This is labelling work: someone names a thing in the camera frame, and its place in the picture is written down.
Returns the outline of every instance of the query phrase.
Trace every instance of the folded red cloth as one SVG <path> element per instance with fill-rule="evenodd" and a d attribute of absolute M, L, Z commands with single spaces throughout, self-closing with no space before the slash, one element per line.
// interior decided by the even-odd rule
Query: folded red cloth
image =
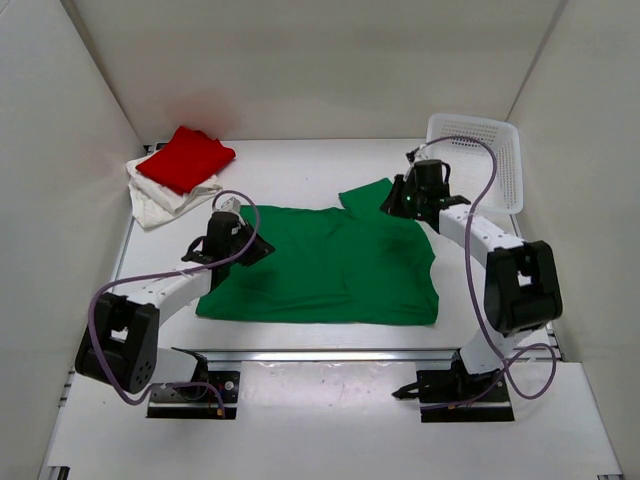
<path fill-rule="evenodd" d="M 220 140 L 211 140 L 203 132 L 180 127 L 162 150 L 136 168 L 145 177 L 184 195 L 234 158 L 236 152 L 223 146 Z"/>

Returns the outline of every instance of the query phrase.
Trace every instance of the white towel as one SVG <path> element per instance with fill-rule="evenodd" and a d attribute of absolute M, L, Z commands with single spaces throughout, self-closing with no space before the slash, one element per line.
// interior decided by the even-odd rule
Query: white towel
<path fill-rule="evenodd" d="M 136 170 L 136 165 L 151 155 L 127 162 L 133 216 L 143 228 L 157 227 L 170 222 L 222 190 L 222 187 L 216 184 L 217 177 L 214 175 L 196 186 L 191 193 L 178 195 Z"/>

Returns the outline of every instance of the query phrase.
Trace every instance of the green cloth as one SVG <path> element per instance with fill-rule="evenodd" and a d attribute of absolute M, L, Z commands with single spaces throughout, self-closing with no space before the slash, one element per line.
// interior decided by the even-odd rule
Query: green cloth
<path fill-rule="evenodd" d="M 431 282 L 435 258 L 413 220 L 380 205 L 387 179 L 340 194 L 345 207 L 301 210 L 260 206 L 260 235 L 275 253 L 232 267 L 196 314 L 221 320 L 430 325 L 438 314 Z M 251 207 L 242 216 L 254 224 Z"/>

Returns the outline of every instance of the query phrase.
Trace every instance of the white basket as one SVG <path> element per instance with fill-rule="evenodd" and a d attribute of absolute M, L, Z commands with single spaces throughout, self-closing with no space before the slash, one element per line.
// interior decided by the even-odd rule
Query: white basket
<path fill-rule="evenodd" d="M 514 214 L 522 210 L 522 162 L 518 129 L 510 123 L 480 117 L 436 113 L 429 118 L 427 142 L 449 135 L 465 135 L 485 142 L 496 154 L 498 174 L 480 202 L 485 212 Z M 491 176 L 491 157 L 480 145 L 446 140 L 431 145 L 426 154 L 451 165 L 451 194 L 473 201 Z"/>

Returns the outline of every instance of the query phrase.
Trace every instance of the white table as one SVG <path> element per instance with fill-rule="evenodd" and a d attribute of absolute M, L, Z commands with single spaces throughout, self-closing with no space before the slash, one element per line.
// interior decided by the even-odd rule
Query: white table
<path fill-rule="evenodd" d="M 339 207 L 338 194 L 408 166 L 405 153 L 420 140 L 305 140 L 228 142 L 237 160 L 219 176 L 225 188 L 249 195 L 259 205 L 321 209 Z M 452 185 L 452 193 L 461 193 Z M 144 231 L 134 224 L 120 277 L 159 272 L 175 266 L 191 241 L 206 231 L 210 202 L 165 226 Z M 513 233 L 507 215 L 491 220 Z M 202 319 L 195 302 L 161 329 L 162 346 L 194 349 L 354 349 L 458 348 L 477 330 L 466 286 L 462 249 L 424 226 L 436 254 L 431 269 L 440 296 L 438 320 L 431 327 L 383 325 L 299 325 Z M 484 292 L 484 270 L 474 268 L 476 290 Z M 140 284 L 125 285 L 130 292 Z M 547 342 L 541 330 L 525 343 Z"/>
<path fill-rule="evenodd" d="M 258 204 L 325 208 L 338 193 L 406 168 L 416 140 L 229 142 L 238 160 L 220 176 Z M 172 268 L 210 215 L 205 204 L 157 230 L 133 227 L 120 276 Z M 507 217 L 493 218 L 511 231 Z M 462 250 L 427 229 L 440 294 L 433 327 L 285 325 L 214 321 L 183 309 L 161 330 L 163 346 L 196 349 L 441 349 L 475 332 Z M 482 294 L 483 271 L 474 269 Z M 546 341 L 544 332 L 534 341 Z M 415 402 L 389 393 L 415 380 L 413 362 L 260 363 L 241 366 L 234 421 L 146 419 L 110 387 L 76 376 L 47 460 L 92 478 L 595 479 L 620 473 L 579 364 L 563 363 L 541 399 L 512 399 L 516 422 L 421 424 Z M 548 362 L 518 364 L 524 391 Z"/>

